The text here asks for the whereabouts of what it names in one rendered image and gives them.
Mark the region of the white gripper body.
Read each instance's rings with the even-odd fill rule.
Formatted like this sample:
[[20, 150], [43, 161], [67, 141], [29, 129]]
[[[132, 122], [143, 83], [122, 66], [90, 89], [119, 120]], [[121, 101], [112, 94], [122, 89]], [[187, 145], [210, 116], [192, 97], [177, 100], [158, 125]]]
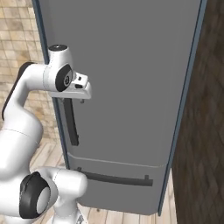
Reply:
[[81, 99], [89, 100], [92, 97], [92, 87], [88, 82], [83, 89], [69, 89], [63, 92], [48, 92], [51, 97], [56, 98], [71, 98], [71, 99]]

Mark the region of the grey fridge door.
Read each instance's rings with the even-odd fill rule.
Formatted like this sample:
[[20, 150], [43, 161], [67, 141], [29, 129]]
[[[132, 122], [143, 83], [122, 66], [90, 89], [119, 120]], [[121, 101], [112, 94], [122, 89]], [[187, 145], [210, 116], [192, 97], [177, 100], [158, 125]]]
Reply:
[[65, 44], [92, 97], [75, 101], [72, 158], [167, 163], [200, 0], [39, 0], [48, 45]]

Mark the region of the grey fridge freezer drawer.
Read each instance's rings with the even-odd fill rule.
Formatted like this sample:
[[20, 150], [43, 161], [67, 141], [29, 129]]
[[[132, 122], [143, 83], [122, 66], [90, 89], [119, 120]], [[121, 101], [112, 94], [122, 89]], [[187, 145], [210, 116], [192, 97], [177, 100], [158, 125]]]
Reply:
[[106, 160], [75, 157], [68, 154], [71, 170], [81, 167], [85, 172], [121, 178], [153, 180], [153, 186], [120, 185], [87, 179], [87, 190], [79, 199], [86, 207], [95, 207], [132, 214], [151, 215], [159, 211], [165, 166], [116, 163]]

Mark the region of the blue fridge housing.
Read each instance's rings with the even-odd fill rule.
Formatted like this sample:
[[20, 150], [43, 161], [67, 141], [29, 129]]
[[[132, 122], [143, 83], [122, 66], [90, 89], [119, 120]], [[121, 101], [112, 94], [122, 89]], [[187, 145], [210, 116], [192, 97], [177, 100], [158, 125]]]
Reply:
[[[43, 22], [43, 18], [42, 18], [40, 2], [39, 2], [39, 0], [32, 0], [32, 3], [33, 3], [35, 16], [37, 19], [40, 42], [41, 42], [41, 45], [43, 48], [47, 48], [52, 45], [48, 45], [47, 40], [46, 40], [46, 32], [45, 32], [44, 22]], [[175, 130], [174, 130], [173, 139], [171, 142], [171, 150], [170, 150], [170, 154], [169, 154], [167, 163], [165, 165], [163, 165], [163, 166], [165, 166], [164, 183], [163, 183], [163, 190], [162, 190], [161, 198], [160, 198], [160, 208], [156, 214], [159, 214], [161, 212], [162, 205], [164, 203], [165, 189], [167, 186], [170, 169], [172, 167], [172, 160], [173, 160], [173, 156], [174, 156], [174, 152], [175, 152], [175, 148], [176, 148], [176, 144], [177, 144], [177, 139], [178, 139], [178, 135], [179, 135], [179, 127], [181, 124], [181, 118], [182, 118], [184, 106], [186, 103], [186, 95], [187, 95], [187, 91], [188, 91], [189, 81], [191, 78], [191, 72], [193, 70], [193, 62], [194, 62], [197, 44], [198, 44], [198, 40], [199, 40], [199, 36], [200, 36], [200, 29], [201, 29], [201, 25], [202, 25], [202, 19], [204, 17], [206, 4], [207, 4], [207, 0], [200, 0], [200, 2], [199, 2], [198, 16], [196, 19], [196, 25], [195, 25], [195, 29], [194, 29], [194, 33], [193, 33], [192, 46], [191, 46], [191, 50], [190, 50], [190, 56], [189, 56], [189, 60], [188, 60], [188, 64], [187, 64], [184, 86], [183, 86], [180, 104], [179, 104], [179, 108], [178, 108], [177, 121], [175, 124]], [[77, 71], [76, 71], [76, 73], [80, 79], [89, 81], [88, 76], [85, 75], [84, 73], [79, 73]], [[63, 105], [64, 99], [65, 98], [54, 97], [53, 98], [53, 106], [54, 106], [54, 111], [55, 111], [55, 115], [56, 115], [57, 123], [58, 123], [58, 127], [59, 127], [59, 136], [60, 136], [60, 140], [62, 142], [62, 149], [63, 149], [63, 153], [64, 153], [66, 167], [68, 169], [70, 169], [69, 163], [68, 163], [67, 147], [68, 147], [68, 145], [71, 145], [71, 142], [70, 142], [70, 137], [69, 137], [68, 130], [67, 130], [67, 121], [66, 121], [65, 110], [64, 110], [64, 105]], [[73, 109], [74, 109], [75, 101], [81, 102], [81, 99], [71, 99], [71, 100], [73, 101]]]

